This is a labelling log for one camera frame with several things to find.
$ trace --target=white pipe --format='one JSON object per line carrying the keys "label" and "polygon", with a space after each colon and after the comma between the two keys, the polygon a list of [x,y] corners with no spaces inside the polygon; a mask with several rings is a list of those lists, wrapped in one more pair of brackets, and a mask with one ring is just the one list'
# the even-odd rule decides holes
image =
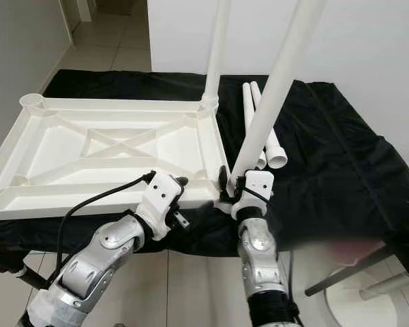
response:
{"label": "white pipe", "polygon": [[[258,83],[253,81],[250,83],[250,87],[252,88],[254,105],[258,108],[261,98]],[[271,128],[270,135],[267,138],[267,143],[265,143],[265,150],[267,163],[271,168],[282,168],[288,162],[288,157],[286,156],[285,149],[280,146],[279,140],[275,135],[274,128]]]}
{"label": "white pipe", "polygon": [[[250,90],[250,85],[248,83],[243,84],[243,99],[244,99],[245,137],[247,137],[250,123],[252,122],[252,119],[254,116],[252,92]],[[266,165],[267,165],[267,160],[265,159],[265,153],[264,151],[261,151],[259,155],[259,159],[256,163],[256,166],[258,166],[259,169],[262,170],[265,168]]]}
{"label": "white pipe", "polygon": [[221,66],[224,59],[226,45],[227,26],[230,16],[230,5],[232,0],[219,0],[217,14],[215,15],[215,27],[211,45],[211,54],[207,66],[206,86],[202,96],[202,107],[204,109],[218,108],[218,86]]}
{"label": "white pipe", "polygon": [[234,164],[230,176],[232,186],[236,185],[239,176],[244,176],[246,170],[253,169],[256,165],[256,158],[264,148],[291,87],[294,67],[305,52],[325,3],[326,0],[299,0],[297,3],[279,56],[262,93],[259,108]]}
{"label": "white pipe", "polygon": [[405,271],[401,274],[392,276],[384,281],[375,283],[364,290],[359,290],[359,295],[363,300],[370,300],[379,295],[391,293],[409,285],[409,274]]}

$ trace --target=white plastic tray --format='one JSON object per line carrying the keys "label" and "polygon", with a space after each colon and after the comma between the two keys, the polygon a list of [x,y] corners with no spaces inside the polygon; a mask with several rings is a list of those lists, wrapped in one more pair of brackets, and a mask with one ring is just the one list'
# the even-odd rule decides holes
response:
{"label": "white plastic tray", "polygon": [[[20,116],[0,148],[0,220],[55,217],[150,170],[190,180],[179,204],[219,195],[227,166],[213,110],[199,102],[21,98]],[[135,209],[145,184],[79,214]]]}

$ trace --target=black wire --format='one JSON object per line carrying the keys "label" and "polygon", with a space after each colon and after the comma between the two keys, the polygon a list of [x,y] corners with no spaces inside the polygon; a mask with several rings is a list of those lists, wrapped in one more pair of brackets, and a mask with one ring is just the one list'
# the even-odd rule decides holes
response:
{"label": "black wire", "polygon": [[96,196],[93,196],[92,198],[89,198],[88,200],[85,200],[79,204],[77,204],[75,207],[73,207],[70,211],[67,212],[67,214],[62,218],[61,224],[59,225],[59,231],[57,235],[57,256],[56,256],[56,269],[55,269],[55,274],[53,275],[53,280],[59,276],[59,273],[61,272],[61,269],[63,267],[63,262],[62,262],[62,253],[63,253],[63,234],[64,234],[64,229],[65,229],[65,223],[67,222],[68,218],[70,218],[77,210],[80,208],[94,202],[97,200],[100,200],[102,198],[105,198],[106,196],[109,196],[111,194],[114,194],[116,192],[123,191],[124,189],[128,189],[129,187],[132,187],[146,179],[147,175],[142,175],[140,178],[136,179],[135,181],[132,181],[130,183],[124,184],[122,186],[115,187],[114,189],[110,189],[104,193],[98,194]]}
{"label": "black wire", "polygon": [[[255,191],[253,191],[252,189],[249,189],[248,187],[244,187],[244,191],[256,196],[259,199],[261,199],[263,202],[265,202],[266,204],[271,206],[274,211],[277,210],[274,203],[270,202],[268,199],[264,198],[259,193],[256,193]],[[289,254],[289,275],[288,275],[288,297],[289,297],[290,302],[295,305],[294,294],[292,293],[292,271],[293,271],[293,269],[294,269],[294,252],[290,251],[290,254]],[[301,319],[300,319],[300,317],[298,315],[295,316],[295,320],[297,321],[297,323],[301,327],[304,327],[303,322],[301,321]]]}

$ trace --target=black cloth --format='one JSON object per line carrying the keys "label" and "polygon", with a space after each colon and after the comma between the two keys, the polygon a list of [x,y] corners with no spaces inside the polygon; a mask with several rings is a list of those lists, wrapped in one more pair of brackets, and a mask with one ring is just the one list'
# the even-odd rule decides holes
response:
{"label": "black cloth", "polygon": [[[217,122],[233,167],[245,131],[242,84],[266,76],[222,76]],[[180,73],[61,70],[46,97],[199,100],[205,76]],[[275,176],[269,224],[279,248],[308,240],[379,238],[409,270],[409,169],[331,83],[294,81],[275,130],[288,164]],[[237,225],[211,205],[182,211],[191,229],[173,230],[142,251],[174,249],[195,255],[236,256]],[[71,251],[107,221],[123,213],[70,219],[65,250]],[[58,217],[0,221],[0,253],[56,248]]]}

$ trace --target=tile floor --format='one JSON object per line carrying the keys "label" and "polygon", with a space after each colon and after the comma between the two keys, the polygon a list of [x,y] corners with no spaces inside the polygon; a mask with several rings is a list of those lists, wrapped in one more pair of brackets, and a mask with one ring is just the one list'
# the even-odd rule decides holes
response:
{"label": "tile floor", "polygon": [[[99,15],[80,23],[76,46],[61,62],[62,68],[93,71],[150,71],[149,28],[145,0],[137,0],[131,16]],[[303,290],[324,278],[330,267],[309,251],[296,253],[294,296],[306,327],[335,327],[322,294],[306,298]],[[288,253],[279,266],[286,284]],[[55,255],[34,253],[26,258],[33,270],[47,277]],[[239,258],[204,258],[174,251],[134,255],[117,272],[110,287],[85,321],[85,327],[250,327]],[[389,258],[368,271],[378,280],[403,271]],[[36,294],[28,285],[0,274],[0,327],[14,326]],[[399,327],[409,327],[409,286],[391,294]]]}

